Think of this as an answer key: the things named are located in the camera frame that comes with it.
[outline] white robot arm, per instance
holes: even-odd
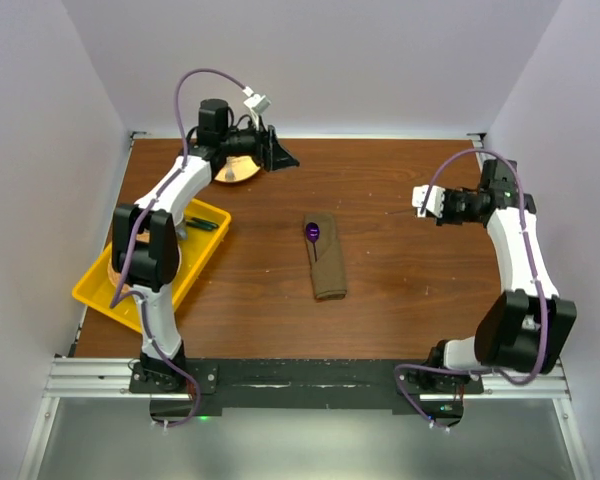
[[[198,114],[197,140],[189,146],[187,160],[181,152],[171,170],[147,195],[133,205],[119,205],[114,212],[111,262],[113,269],[121,272],[130,251],[132,226],[148,209],[140,232],[149,231],[149,241],[136,240],[133,245],[125,282],[139,293],[134,300],[143,319],[140,364],[144,372],[159,378],[164,390],[177,388],[182,379],[165,365],[160,353],[180,368],[186,360],[171,300],[171,283],[180,261],[177,238],[186,238],[186,206],[211,183],[229,156],[250,155],[265,171],[299,165],[278,143],[273,126],[265,128],[261,123],[259,113],[263,102],[268,105],[266,97],[252,95],[247,102],[257,121],[238,129],[229,124],[227,102],[204,100]]]
[[[478,327],[464,340],[443,340],[432,349],[429,364],[451,370],[504,367],[531,371],[539,345],[539,299],[527,261],[520,226],[517,188],[511,172],[497,160],[486,160],[476,190],[432,187],[421,213],[428,185],[413,189],[418,217],[433,217],[438,225],[480,222],[491,238],[500,271],[501,295]],[[573,302],[562,300],[549,278],[536,237],[536,208],[525,195],[525,220],[538,279],[548,303],[549,336],[541,373],[553,368],[576,318]]]

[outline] yellow tray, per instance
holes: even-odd
[[[231,215],[229,212],[199,200],[193,200],[185,209],[186,217],[200,217],[217,223],[219,228],[212,232],[187,228],[188,238],[179,241],[182,254],[180,269],[173,280],[173,309],[177,309],[193,282],[207,264],[213,252],[227,234]],[[142,333],[136,304],[132,298],[125,298],[116,308],[109,308],[114,287],[107,276],[107,265],[111,262],[111,244],[107,245],[98,260],[73,287],[73,298],[104,313],[114,320]]]

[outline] brown tabletop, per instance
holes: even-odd
[[[233,217],[225,241],[176,312],[188,356],[425,357],[443,338],[475,333],[499,294],[481,225],[416,219],[411,191],[468,141],[285,140],[301,167],[259,173],[199,196]],[[119,202],[133,202],[172,166],[179,140],[138,140]],[[475,157],[440,185],[474,187]],[[408,209],[403,213],[391,213]],[[313,298],[305,213],[335,214],[349,293]],[[141,336],[88,309],[79,357],[133,357]]]

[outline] purple spoon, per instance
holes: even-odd
[[[309,222],[304,228],[304,233],[307,236],[307,240],[313,244],[313,255],[315,256],[317,262],[318,252],[316,251],[316,242],[318,241],[318,238],[320,238],[320,227],[318,227],[318,225],[314,222]]]

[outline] round plate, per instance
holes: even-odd
[[[231,168],[233,177],[229,174],[227,178],[227,172]],[[229,157],[227,158],[227,164],[218,172],[216,180],[222,183],[238,183],[243,182],[248,178],[253,177],[258,173],[260,167],[257,166],[250,156],[244,155],[242,157]]]

